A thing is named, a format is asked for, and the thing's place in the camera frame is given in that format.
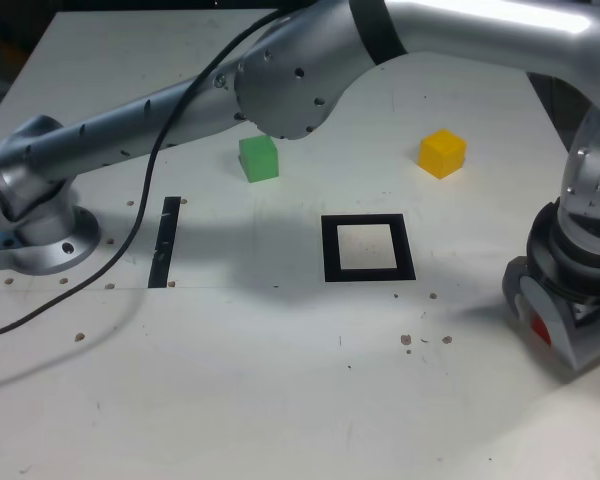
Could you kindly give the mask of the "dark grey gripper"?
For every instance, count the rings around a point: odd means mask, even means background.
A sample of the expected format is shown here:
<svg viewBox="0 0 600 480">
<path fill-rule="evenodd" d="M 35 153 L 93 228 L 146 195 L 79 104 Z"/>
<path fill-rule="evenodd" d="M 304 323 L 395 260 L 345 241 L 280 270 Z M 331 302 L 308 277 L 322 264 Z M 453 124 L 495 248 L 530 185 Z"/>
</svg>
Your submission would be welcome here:
<svg viewBox="0 0 600 480">
<path fill-rule="evenodd" d="M 582 370 L 600 358 L 600 296 L 553 295 L 527 274 L 527 258 L 516 257 L 502 279 L 503 295 L 517 323 L 530 325 L 531 307 L 547 327 L 552 352 L 571 370 Z"/>
</svg>

